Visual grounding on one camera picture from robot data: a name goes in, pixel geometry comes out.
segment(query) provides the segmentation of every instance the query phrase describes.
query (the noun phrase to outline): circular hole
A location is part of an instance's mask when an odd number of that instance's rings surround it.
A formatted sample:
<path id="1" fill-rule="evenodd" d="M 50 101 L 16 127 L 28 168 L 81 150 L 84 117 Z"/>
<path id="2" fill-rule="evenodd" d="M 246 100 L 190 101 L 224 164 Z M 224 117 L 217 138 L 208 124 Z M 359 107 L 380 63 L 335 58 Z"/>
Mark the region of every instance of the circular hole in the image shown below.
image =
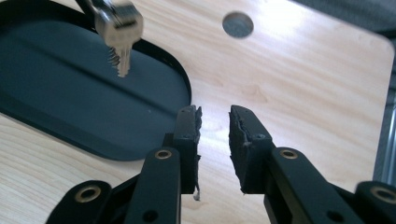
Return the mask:
<path id="1" fill-rule="evenodd" d="M 160 150 L 155 154 L 155 157 L 160 160 L 168 159 L 172 156 L 172 152 L 168 150 Z"/>
<path id="2" fill-rule="evenodd" d="M 96 191 L 94 189 L 87 189 L 81 193 L 81 198 L 91 198 L 95 193 Z"/>
<path id="3" fill-rule="evenodd" d="M 247 37 L 253 32 L 254 28 L 251 18 L 243 12 L 227 14 L 223 19 L 222 26 L 227 35 L 235 38 Z"/>
<path id="4" fill-rule="evenodd" d="M 75 197 L 78 203 L 88 203 L 95 200 L 101 193 L 101 190 L 96 185 L 89 185 L 80 189 Z"/>
<path id="5" fill-rule="evenodd" d="M 329 211 L 327 217 L 334 222 L 344 222 L 344 217 L 337 212 Z"/>
<path id="6" fill-rule="evenodd" d="M 396 204 L 396 192 L 378 186 L 372 187 L 371 192 L 377 199 L 385 203 Z"/>
<path id="7" fill-rule="evenodd" d="M 143 214 L 143 221 L 153 222 L 158 218 L 158 213 L 154 210 L 149 210 Z"/>
<path id="8" fill-rule="evenodd" d="M 281 150 L 280 155 L 282 155 L 286 159 L 291 159 L 291 160 L 297 159 L 297 157 L 298 157 L 297 153 L 290 151 L 290 150 L 286 150 L 286 149 Z"/>

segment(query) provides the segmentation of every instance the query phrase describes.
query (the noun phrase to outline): light wood surface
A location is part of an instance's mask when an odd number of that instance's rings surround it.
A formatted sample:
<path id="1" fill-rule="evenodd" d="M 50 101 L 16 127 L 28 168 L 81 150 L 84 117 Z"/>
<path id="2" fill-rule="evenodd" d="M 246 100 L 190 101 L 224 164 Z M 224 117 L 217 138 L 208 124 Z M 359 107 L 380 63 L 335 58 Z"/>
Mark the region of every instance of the light wood surface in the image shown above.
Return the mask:
<path id="1" fill-rule="evenodd" d="M 78 8 L 72 0 L 63 0 Z M 182 223 L 267 223 L 262 195 L 243 195 L 228 148 L 231 105 L 253 110 L 279 147 L 301 150 L 328 181 L 354 190 L 372 178 L 389 74 L 384 38 L 288 1 L 134 0 L 143 37 L 172 53 L 203 108 L 200 202 L 182 197 Z M 221 22 L 243 11 L 254 32 Z M 142 161 L 108 161 L 0 115 L 0 223 L 43 223 L 76 184 L 113 187 Z"/>

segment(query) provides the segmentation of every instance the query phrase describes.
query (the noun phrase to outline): black oval mat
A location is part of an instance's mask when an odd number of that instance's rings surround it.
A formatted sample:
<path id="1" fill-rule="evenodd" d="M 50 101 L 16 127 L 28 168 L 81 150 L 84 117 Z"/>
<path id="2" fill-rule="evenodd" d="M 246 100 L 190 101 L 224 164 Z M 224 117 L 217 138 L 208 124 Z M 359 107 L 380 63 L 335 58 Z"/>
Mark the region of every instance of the black oval mat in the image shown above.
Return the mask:
<path id="1" fill-rule="evenodd" d="M 130 73 L 120 78 L 81 13 L 17 0 L 1 3 L 0 15 L 0 112 L 12 118 L 98 156 L 131 161 L 160 147 L 177 111 L 191 103 L 181 65 L 147 41 L 135 44 Z"/>

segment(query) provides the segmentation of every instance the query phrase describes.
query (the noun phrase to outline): metal key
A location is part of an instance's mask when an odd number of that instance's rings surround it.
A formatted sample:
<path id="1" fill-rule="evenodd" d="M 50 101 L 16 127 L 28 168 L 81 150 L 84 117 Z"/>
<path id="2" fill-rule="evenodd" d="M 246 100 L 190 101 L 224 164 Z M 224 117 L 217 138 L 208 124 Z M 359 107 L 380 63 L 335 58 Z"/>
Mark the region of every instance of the metal key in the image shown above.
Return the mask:
<path id="1" fill-rule="evenodd" d="M 132 45 L 143 34 L 143 17 L 128 0 L 78 0 L 96 32 L 110 47 L 109 61 L 125 77 L 130 69 Z"/>

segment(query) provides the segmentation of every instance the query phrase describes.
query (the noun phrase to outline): gray circle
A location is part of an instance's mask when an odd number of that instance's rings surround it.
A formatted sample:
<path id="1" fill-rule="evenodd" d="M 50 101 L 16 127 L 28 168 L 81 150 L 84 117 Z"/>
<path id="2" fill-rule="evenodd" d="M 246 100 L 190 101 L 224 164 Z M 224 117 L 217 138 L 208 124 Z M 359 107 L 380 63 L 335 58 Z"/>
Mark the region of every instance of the gray circle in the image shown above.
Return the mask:
<path id="1" fill-rule="evenodd" d="M 235 38 L 244 38 L 253 32 L 254 24 L 251 18 L 243 12 L 231 12 L 222 22 L 225 33 Z"/>

